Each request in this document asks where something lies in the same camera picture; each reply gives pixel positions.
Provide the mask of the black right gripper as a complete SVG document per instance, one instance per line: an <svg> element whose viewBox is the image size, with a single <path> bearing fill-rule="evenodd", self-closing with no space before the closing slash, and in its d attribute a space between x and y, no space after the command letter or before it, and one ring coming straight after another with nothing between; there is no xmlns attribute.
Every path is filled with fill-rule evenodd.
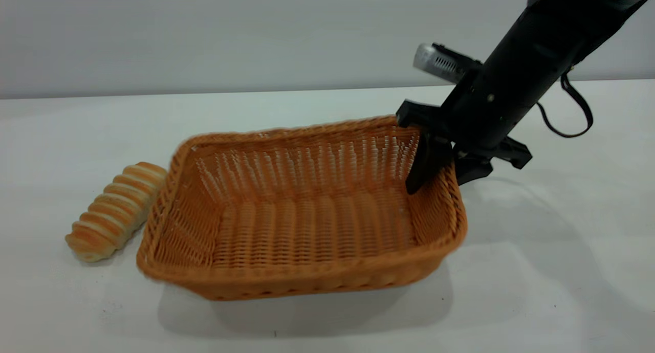
<svg viewBox="0 0 655 353"><path fill-rule="evenodd" d="M498 110L492 90L482 80L482 64L475 62L445 99L437 105L405 100L396 112L400 127L417 127L420 138L406 178L407 193L413 195L454 160L459 186L488 177L491 159L510 162L522 169L532 159L524 144L508 138L517 121Z"/></svg>

